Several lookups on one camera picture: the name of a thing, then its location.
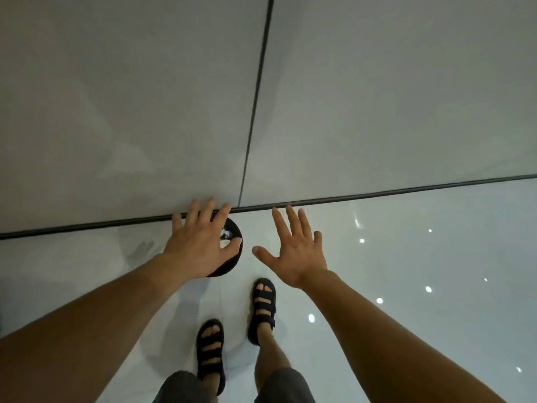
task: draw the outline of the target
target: forearm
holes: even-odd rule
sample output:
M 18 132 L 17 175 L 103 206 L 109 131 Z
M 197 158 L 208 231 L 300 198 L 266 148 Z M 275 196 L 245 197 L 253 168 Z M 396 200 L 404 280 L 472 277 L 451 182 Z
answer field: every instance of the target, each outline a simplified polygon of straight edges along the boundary
M 2 339 L 3 401 L 95 401 L 182 284 L 168 274 L 158 256 Z
M 303 286 L 331 325 L 373 402 L 502 402 L 460 366 L 406 330 L 328 270 Z

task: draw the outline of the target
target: black sandal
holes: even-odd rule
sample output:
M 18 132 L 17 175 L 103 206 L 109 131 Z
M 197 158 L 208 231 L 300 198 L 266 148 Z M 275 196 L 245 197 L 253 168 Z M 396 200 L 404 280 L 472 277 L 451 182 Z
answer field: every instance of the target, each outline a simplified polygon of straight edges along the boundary
M 209 327 L 213 325 L 218 325 L 220 331 L 216 334 L 211 334 L 204 338 L 201 337 L 201 334 Z M 211 349 L 210 351 L 202 351 L 205 346 L 212 345 L 215 342 L 221 342 L 222 345 L 219 348 Z M 224 373 L 224 363 L 222 360 L 222 350 L 224 348 L 224 327 L 222 323 L 217 320 L 208 320 L 203 324 L 198 331 L 198 336 L 196 337 L 196 355 L 198 356 L 198 379 L 202 380 L 206 375 L 211 373 L 218 373 L 220 375 L 220 385 L 218 385 L 217 396 L 224 391 L 225 387 L 225 373 Z M 220 358 L 218 363 L 210 363 L 207 365 L 202 365 L 202 362 L 206 360 Z
M 263 284 L 263 290 L 258 290 L 256 287 L 258 284 Z M 272 291 L 265 291 L 265 286 L 269 287 Z M 256 298 L 265 298 L 270 300 L 271 303 L 264 303 L 262 301 L 255 302 Z M 252 303 L 253 303 L 253 315 L 252 320 L 250 321 L 250 326 L 248 327 L 248 340 L 254 345 L 259 345 L 259 340 L 257 339 L 257 326 L 262 322 L 268 322 L 271 329 L 274 329 L 276 322 L 274 321 L 274 314 L 276 313 L 276 288 L 272 281 L 268 278 L 258 278 L 253 284 L 252 290 Z M 267 314 L 257 314 L 257 310 L 267 310 L 271 315 Z

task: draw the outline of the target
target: finger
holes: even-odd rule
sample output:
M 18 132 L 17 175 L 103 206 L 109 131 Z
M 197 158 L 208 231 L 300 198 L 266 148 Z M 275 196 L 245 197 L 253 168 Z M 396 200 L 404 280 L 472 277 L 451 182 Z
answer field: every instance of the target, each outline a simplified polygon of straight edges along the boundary
M 274 219 L 276 231 L 278 232 L 280 240 L 286 239 L 287 237 L 291 236 L 289 228 L 287 228 L 287 224 L 285 223 L 284 217 L 281 216 L 280 211 L 276 208 L 272 208 L 272 219 Z
M 224 203 L 216 216 L 213 219 L 213 224 L 218 230 L 222 230 L 225 225 L 225 221 L 228 219 L 229 211 L 232 210 L 232 206 L 229 203 Z
M 308 218 L 305 216 L 305 212 L 302 208 L 299 209 L 299 221 L 300 226 L 302 227 L 302 232 L 304 237 L 312 239 L 312 227 L 309 225 Z
M 270 252 L 261 246 L 252 247 L 252 253 L 257 259 L 269 269 L 274 270 L 278 264 L 278 258 L 270 254 Z
M 196 221 L 198 220 L 199 210 L 200 210 L 200 200 L 194 199 L 192 203 L 190 204 L 189 212 L 186 214 L 185 226 L 190 226 L 196 223 Z
M 313 239 L 313 242 L 318 245 L 321 250 L 323 249 L 323 234 L 321 232 L 319 232 L 318 230 L 315 230 L 313 232 L 313 236 L 315 237 Z
M 183 224 L 181 223 L 181 215 L 177 213 L 171 215 L 171 233 L 177 232 L 182 227 Z
M 203 210 L 201 211 L 198 220 L 200 222 L 211 222 L 211 215 L 213 214 L 213 209 L 215 205 L 216 201 L 214 200 L 214 198 L 211 198 L 205 205 L 205 208 L 203 208 Z
M 287 212 L 287 218 L 289 219 L 289 224 L 291 225 L 291 233 L 293 236 L 303 236 L 302 227 L 300 226 L 299 217 L 296 216 L 295 210 L 291 205 L 285 207 Z
M 233 256 L 238 254 L 238 251 L 241 248 L 242 238 L 235 237 L 224 249 L 220 249 L 220 255 L 222 257 L 222 263 L 231 259 Z

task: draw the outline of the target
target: hand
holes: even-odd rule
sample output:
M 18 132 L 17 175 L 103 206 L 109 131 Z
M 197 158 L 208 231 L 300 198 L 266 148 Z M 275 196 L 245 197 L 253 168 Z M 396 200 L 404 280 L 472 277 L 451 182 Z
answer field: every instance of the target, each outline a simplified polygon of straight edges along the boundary
M 291 232 L 280 212 L 272 208 L 272 218 L 281 243 L 280 257 L 272 256 L 267 249 L 260 246 L 254 246 L 252 253 L 285 284 L 302 288 L 308 274 L 316 269 L 327 269 L 323 255 L 323 237 L 321 232 L 316 231 L 315 239 L 312 238 L 312 229 L 303 209 L 299 210 L 298 216 L 291 205 L 287 205 L 285 210 L 291 224 Z
M 215 200 L 209 200 L 198 216 L 200 202 L 192 201 L 184 226 L 181 215 L 172 216 L 172 235 L 162 254 L 188 279 L 207 277 L 241 247 L 242 239 L 235 237 L 224 249 L 220 248 L 220 235 L 232 206 L 224 204 L 211 222 L 214 206 Z

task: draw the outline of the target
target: black trim strip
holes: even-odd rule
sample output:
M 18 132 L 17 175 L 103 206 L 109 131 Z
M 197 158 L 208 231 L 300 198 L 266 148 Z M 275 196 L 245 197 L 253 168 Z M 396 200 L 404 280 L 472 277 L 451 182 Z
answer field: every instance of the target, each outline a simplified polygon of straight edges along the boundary
M 274 0 L 268 0 L 267 14 L 265 17 L 265 29 L 263 30 L 263 42 L 261 43 L 261 53 L 259 55 L 259 68 L 257 69 L 256 92 L 253 95 L 252 117 L 250 118 L 250 132 L 248 133 L 248 144 L 246 145 L 246 156 L 244 158 L 244 169 L 242 170 L 241 192 L 238 195 L 238 206 L 241 205 L 242 190 L 244 189 L 244 180 L 246 178 L 246 166 L 248 164 L 248 155 L 250 154 L 250 143 L 252 142 L 253 121 L 256 118 L 257 98 L 259 96 L 259 87 L 261 86 L 261 74 L 263 73 L 263 63 L 265 62 L 265 51 L 269 40 L 270 21 L 272 18 L 272 6 Z
M 317 205 L 319 203 L 353 201 L 357 199 L 376 198 L 378 196 L 390 196 L 390 195 L 400 195 L 404 193 L 430 191 L 432 189 L 446 189 L 446 188 L 455 188 L 458 186 L 491 184 L 494 182 L 517 181 L 520 179 L 533 179 L 533 178 L 537 178 L 537 174 L 517 175 L 515 177 L 478 179 L 475 181 L 452 182 L 450 184 L 425 185 L 425 186 L 419 186 L 415 188 L 393 189 L 391 191 L 372 192 L 372 193 L 357 194 L 357 195 L 329 196 L 327 198 L 305 199 L 305 200 L 293 201 L 289 203 L 292 206 Z M 254 212 L 256 210 L 269 210 L 274 207 L 283 208 L 287 204 L 288 202 L 278 202 L 278 203 L 267 203 L 265 205 L 245 206 L 242 208 L 238 207 L 238 208 L 232 209 L 231 213 Z M 115 227 L 115 226 L 126 226 L 129 224 L 163 222 L 163 221 L 168 221 L 170 219 L 171 219 L 171 215 L 159 215 L 159 216 L 135 217 L 132 219 L 111 220 L 111 221 L 104 221 L 104 222 L 70 224 L 67 226 L 58 226 L 54 228 L 21 230 L 17 232 L 0 233 L 0 240 L 15 239 L 19 237 L 28 237 L 28 236 L 50 235 L 53 233 L 66 233 L 66 232 L 73 232 L 73 231 L 78 231 L 78 230 L 103 229 L 103 228 L 110 228 L 110 227 Z

